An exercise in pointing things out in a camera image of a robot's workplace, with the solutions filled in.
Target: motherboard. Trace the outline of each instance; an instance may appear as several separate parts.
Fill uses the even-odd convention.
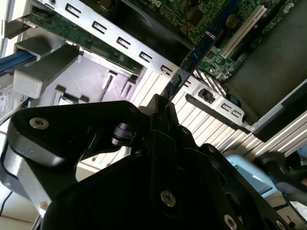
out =
[[[171,23],[193,43],[223,13],[228,0],[137,0]],[[296,0],[238,0],[222,25],[222,35],[199,68],[220,82],[234,75]]]
[[[84,49],[95,53],[109,62],[122,67],[123,69],[138,75],[142,65],[119,52],[109,44],[78,27],[77,25],[63,20],[56,15],[50,15],[44,11],[34,11],[24,17],[24,21],[33,27],[39,27],[59,37],[77,44]]]

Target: expansion slot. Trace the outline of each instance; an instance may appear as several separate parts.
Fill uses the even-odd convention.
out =
[[[265,8],[263,5],[257,6],[253,13],[245,20],[238,31],[222,48],[220,55],[224,58],[227,58],[266,11],[267,8]]]

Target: metal screw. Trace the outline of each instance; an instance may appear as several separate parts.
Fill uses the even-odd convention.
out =
[[[285,226],[279,220],[276,220],[276,223],[280,227],[280,229],[286,230]]]
[[[209,151],[212,152],[212,153],[215,152],[215,151],[214,151],[214,148],[212,148],[211,146],[209,146],[208,149],[209,149]]]
[[[46,119],[40,117],[34,117],[30,121],[30,126],[36,129],[44,130],[49,127],[49,122]]]
[[[231,230],[237,230],[236,222],[230,215],[225,215],[224,221]]]
[[[161,199],[163,203],[165,203],[169,207],[173,207],[176,204],[175,196],[168,190],[164,190],[161,192]]]
[[[189,134],[189,133],[190,133],[189,130],[188,130],[187,128],[185,128],[185,127],[182,127],[182,131],[183,131],[184,133],[186,133],[186,134]]]

